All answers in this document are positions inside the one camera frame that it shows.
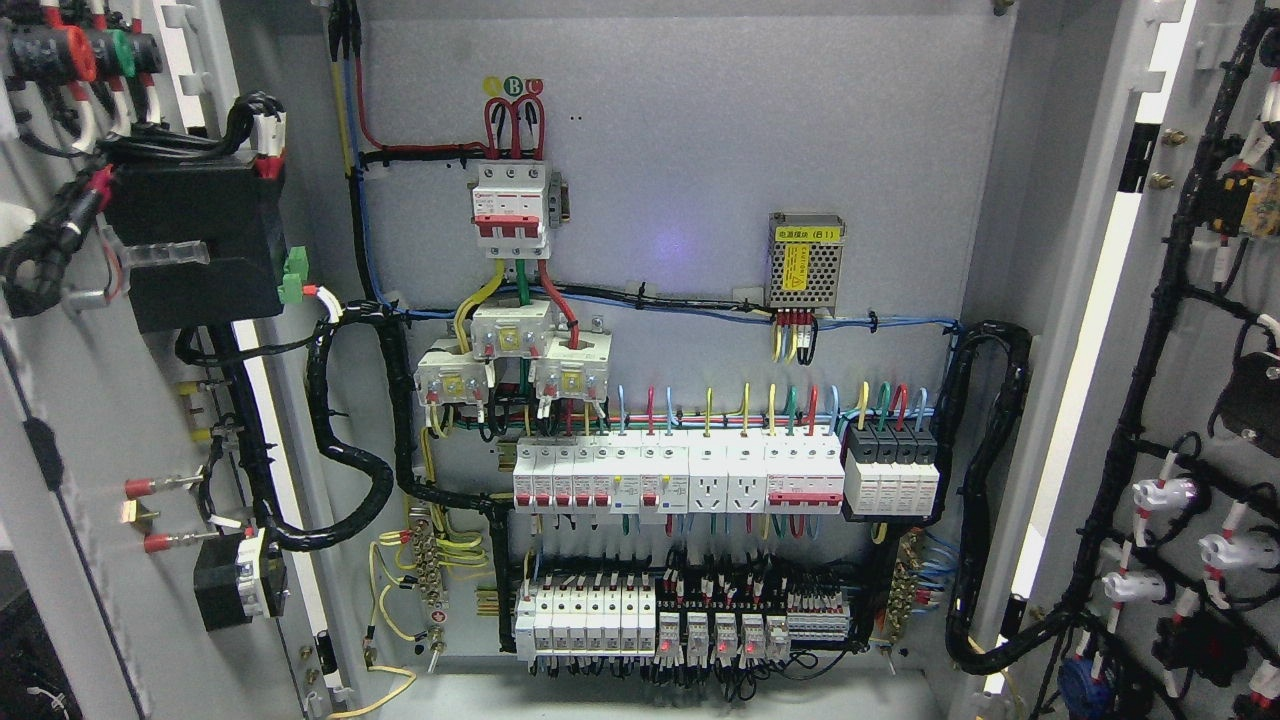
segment blue wire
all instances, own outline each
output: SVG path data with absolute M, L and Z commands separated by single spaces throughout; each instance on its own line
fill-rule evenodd
M 836 434 L 840 423 L 840 388 L 831 386 L 831 434 Z
M 924 411 L 929 406 L 929 391 L 922 387 L 919 400 L 920 402 L 916 405 L 918 410 L 915 411 L 915 432 L 918 433 L 924 430 Z
M 618 383 L 618 418 L 622 419 L 618 434 L 625 436 L 627 434 L 627 391 L 622 389 L 622 383 Z

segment wire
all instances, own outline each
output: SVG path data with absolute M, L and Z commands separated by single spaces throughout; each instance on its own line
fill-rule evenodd
M 774 400 L 774 392 L 777 389 L 778 389 L 778 386 L 776 386 L 773 383 L 769 383 L 769 434 L 771 436 L 778 434 L 777 416 L 774 416 L 774 413 L 773 413 L 773 400 Z M 709 411 L 707 414 L 707 421 L 710 423 L 710 413 Z
M 472 292 L 466 300 L 463 300 L 462 305 L 458 305 L 457 313 L 453 314 L 453 333 L 458 337 L 458 347 L 462 350 L 463 355 L 471 352 L 471 338 L 467 337 L 462 323 L 475 307 L 488 300 L 489 296 L 493 295 L 493 291 L 498 290 L 498 286 L 502 284 L 506 273 L 507 261 L 494 260 L 493 277 L 489 278 L 489 282 L 480 286 L 480 290 Z
M 872 386 L 867 380 L 863 380 L 861 387 L 858 391 L 858 429 L 865 429 L 867 423 L 867 402 L 870 400 Z
M 398 688 L 383 696 L 378 702 L 366 705 L 365 707 L 361 707 L 358 710 L 344 710 L 342 712 L 330 712 L 329 715 L 325 716 L 325 720 L 340 720 L 343 717 L 360 717 L 362 715 L 369 715 L 370 712 L 378 710 L 379 707 L 399 697 L 401 693 L 407 691 L 408 687 L 417 680 L 417 673 L 413 673 L 412 670 L 406 670 L 403 667 L 392 667 L 389 665 L 370 665 L 367 670 L 371 673 L 390 673 L 393 675 L 401 675 L 403 678 L 408 678 L 408 680 L 406 680 L 404 684 L 399 685 Z
M 543 290 L 547 292 L 547 297 L 550 297 L 552 302 L 559 307 L 561 314 L 564 315 L 564 324 L 568 325 L 568 348 L 577 350 L 577 316 L 573 315 L 573 310 L 570 309 L 568 301 L 564 300 L 561 291 L 556 290 L 556 283 L 552 281 L 550 272 L 547 269 L 547 260 L 538 261 L 538 279 L 541 282 Z

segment cable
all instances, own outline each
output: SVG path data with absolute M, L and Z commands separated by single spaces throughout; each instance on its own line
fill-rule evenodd
M 403 678 L 408 678 L 408 680 L 406 680 L 404 684 L 390 691 L 389 693 L 387 693 L 385 696 L 383 696 L 380 700 L 378 700 L 371 705 L 366 705 L 365 707 L 361 707 L 358 710 L 344 710 L 342 712 L 330 712 L 329 715 L 325 715 L 325 720 L 340 720 L 343 717 L 360 717 L 362 715 L 369 715 L 370 712 L 374 712 L 375 710 L 380 708 L 381 706 L 399 697 L 401 693 L 407 691 L 408 687 L 417 680 L 417 673 L 413 673 L 412 670 L 406 670 L 403 667 L 392 667 L 389 665 L 370 665 L 369 667 L 366 667 L 366 670 L 369 670 L 370 673 L 390 673 L 393 675 L 401 675 Z
M 547 270 L 547 260 L 538 261 L 538 279 L 541 282 L 543 291 L 547 296 L 552 299 L 552 302 L 559 307 L 561 314 L 564 315 L 564 324 L 568 325 L 568 348 L 577 350 L 579 328 L 577 316 L 573 315 L 573 310 L 568 306 L 564 296 L 561 291 L 556 290 L 556 283 L 552 281 L 550 273 Z
M 462 304 L 458 305 L 457 313 L 453 314 L 453 334 L 457 336 L 458 347 L 462 350 L 463 355 L 471 352 L 471 338 L 467 337 L 466 328 L 462 327 L 462 323 L 466 320 L 467 314 L 470 314 L 471 310 L 488 300 L 489 296 L 493 295 L 493 291 L 498 290 L 498 286 L 502 284 L 506 273 L 507 261 L 494 260 L 493 277 L 489 278 L 489 282 L 480 286 L 480 290 L 472 292 L 466 300 L 463 300 Z

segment black box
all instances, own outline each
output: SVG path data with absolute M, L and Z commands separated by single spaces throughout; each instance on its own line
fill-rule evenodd
M 283 310 L 282 179 L 248 158 L 131 164 L 116 173 L 106 220 L 127 247 L 204 241 L 210 261 L 134 268 L 129 300 L 138 331 L 269 318 Z

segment yellow wire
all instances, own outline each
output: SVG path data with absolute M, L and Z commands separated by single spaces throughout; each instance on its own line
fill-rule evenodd
M 776 427 L 777 423 L 776 423 L 776 418 L 774 418 L 774 413 L 773 413 L 773 409 L 774 409 L 773 396 L 777 392 L 777 389 L 778 389 L 778 386 L 776 386 L 773 383 L 769 383 L 769 434 L 771 436 L 778 434 L 778 430 L 777 430 L 777 427 Z
M 383 592 L 378 594 L 378 611 L 383 614 L 383 621 L 387 623 L 387 628 L 396 633 L 396 637 L 404 642 L 417 642 L 417 638 L 399 629 L 399 625 L 392 620 L 389 612 L 387 612 L 387 593 L 392 592 L 396 585 L 383 585 Z
M 489 282 L 484 283 L 480 290 L 475 291 L 470 297 L 463 300 L 462 305 L 458 305 L 457 314 L 453 315 L 453 332 L 458 336 L 458 347 L 462 348 L 463 355 L 471 352 L 471 338 L 462 332 L 462 323 L 467 319 L 467 313 L 470 313 L 472 307 L 488 300 L 489 296 L 493 295 L 493 291 L 498 290 L 498 286 L 502 284 L 502 279 L 507 274 L 507 261 L 494 260 L 493 268 L 493 277 L 489 278 Z
M 376 673 L 390 673 L 393 675 L 401 675 L 401 676 L 408 678 L 408 680 L 406 680 L 403 685 L 401 685 L 401 687 L 393 689 L 392 692 L 387 693 L 385 696 L 383 696 L 381 700 L 379 700 L 378 702 L 375 702 L 372 705 L 366 705 L 365 707 L 361 707 L 358 710 L 344 710 L 342 712 L 330 712 L 329 715 L 325 715 L 325 720 L 340 720 L 342 717 L 360 717 L 361 715 L 369 715 L 370 712 L 372 712 L 372 711 L 378 710 L 379 707 L 387 705 L 388 702 L 396 700 L 402 692 L 407 691 L 408 687 L 413 684 L 413 682 L 417 680 L 417 673 L 415 673 L 412 670 L 406 670 L 403 667 L 392 667 L 389 665 L 370 665 L 367 667 L 367 670 L 370 673 L 374 673 L 374 671 L 376 671 Z
M 751 424 L 748 409 L 751 406 L 751 383 L 742 383 L 742 437 L 748 437 L 746 428 Z
M 858 429 L 861 430 L 867 421 L 867 402 L 872 398 L 872 386 L 863 380 L 863 388 L 858 392 Z
M 974 648 L 978 652 L 987 652 L 982 650 L 982 646 L 978 644 L 978 641 L 973 639 L 972 637 L 969 638 L 969 647 Z M 1027 705 L 1023 702 L 1023 696 L 1019 694 L 1018 687 L 1014 685 L 1014 679 L 1009 675 L 1009 670 L 1001 670 L 1000 674 L 1004 675 L 1005 684 L 1009 685 L 1009 694 L 1014 696 L 1014 705 L 1018 706 L 1016 707 L 1018 717 L 1025 717 Z
M 342 138 L 343 170 L 351 172 L 356 164 L 351 159 L 351 137 L 347 135 L 347 109 L 343 105 L 342 74 L 338 63 L 329 63 L 329 78 L 333 79 L 333 102 L 338 109 L 338 137 Z
M 791 350 L 787 351 L 787 365 L 796 359 L 796 351 L 800 350 L 800 325 L 791 325 Z

